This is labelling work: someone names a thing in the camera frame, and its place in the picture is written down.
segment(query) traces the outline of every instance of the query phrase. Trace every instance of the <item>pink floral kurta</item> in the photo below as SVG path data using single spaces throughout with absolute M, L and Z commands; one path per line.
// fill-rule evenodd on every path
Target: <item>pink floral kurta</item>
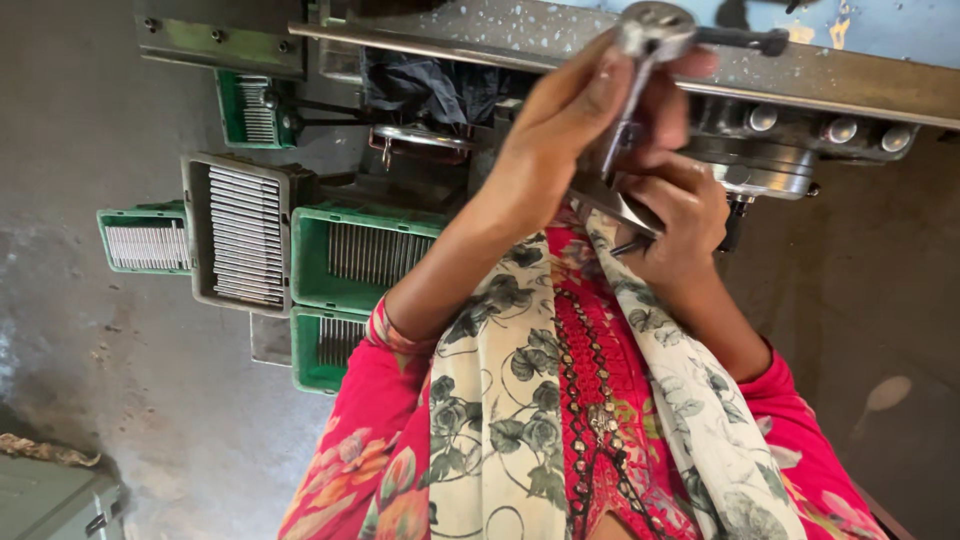
M 639 538 L 698 538 L 690 500 L 666 447 L 651 399 L 647 367 L 585 232 L 569 209 L 547 229 L 557 289 L 557 335 L 574 358 L 576 378 L 560 378 L 564 484 L 573 538 L 589 538 L 607 512 Z M 284 540 L 397 539 L 430 536 L 434 515 L 424 472 L 431 455 L 429 361 L 434 343 L 412 343 L 377 306 L 367 338 L 353 352 L 340 395 L 317 451 L 283 522 Z M 604 364 L 598 367 L 593 352 Z M 740 384 L 782 471 L 788 498 L 808 538 L 886 538 L 857 495 L 813 410 L 797 394 L 786 362 Z M 615 415 L 624 432 L 623 471 L 591 437 L 582 453 L 583 404 L 598 399 L 595 373 L 609 371 Z M 589 459 L 584 468 L 578 460 Z M 640 493 L 628 503 L 620 480 Z

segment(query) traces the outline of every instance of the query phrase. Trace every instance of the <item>floor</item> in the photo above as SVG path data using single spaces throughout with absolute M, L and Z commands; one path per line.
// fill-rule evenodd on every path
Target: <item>floor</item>
M 0 47 L 0 430 L 104 452 L 133 540 L 270 537 L 330 399 L 252 363 L 247 314 L 187 278 L 110 272 L 94 220 L 176 198 L 181 155 L 225 150 L 212 73 L 141 60 L 120 0 L 19 3 Z M 283 159 L 349 170 L 350 130 Z M 900 163 L 821 166 L 816 199 L 757 203 L 721 262 L 851 476 L 923 539 L 960 536 L 960 155 L 933 136 Z M 896 376 L 905 399 L 868 406 Z

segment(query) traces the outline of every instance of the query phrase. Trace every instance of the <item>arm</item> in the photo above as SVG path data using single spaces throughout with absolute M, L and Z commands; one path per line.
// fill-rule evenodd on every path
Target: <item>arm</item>
M 737 382 L 755 380 L 772 361 L 770 349 L 737 308 L 713 264 L 730 212 L 722 185 L 699 161 L 672 153 L 635 164 L 624 191 L 650 207 L 665 231 L 649 248 L 622 256 L 635 274 L 716 356 Z M 624 228 L 617 242 L 630 239 Z

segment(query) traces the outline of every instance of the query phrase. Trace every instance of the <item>metal bar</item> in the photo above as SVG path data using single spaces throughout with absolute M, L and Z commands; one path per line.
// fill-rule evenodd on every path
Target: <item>metal bar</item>
M 585 29 L 586 43 L 608 27 L 615 15 L 593 17 L 603 24 Z M 455 61 L 545 73 L 562 64 L 570 52 L 545 56 L 506 46 L 386 32 L 356 24 L 319 26 L 291 22 L 295 36 L 332 39 Z M 679 87 L 693 92 L 804 109 L 857 114 L 892 121 L 960 129 L 960 100 L 945 88 L 960 87 L 960 70 L 828 50 L 790 43 L 778 58 L 717 46 L 718 69 L 710 79 L 679 78 Z

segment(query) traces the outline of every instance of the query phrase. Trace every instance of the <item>metal ring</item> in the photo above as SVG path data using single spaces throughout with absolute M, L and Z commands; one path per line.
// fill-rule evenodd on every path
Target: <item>metal ring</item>
M 472 150 L 474 146 L 473 142 L 468 138 L 442 135 L 416 128 L 387 126 L 384 124 L 373 126 L 373 134 L 382 136 L 386 139 L 403 140 L 406 142 L 429 144 L 432 146 L 443 146 L 444 148 L 453 148 L 456 150 Z

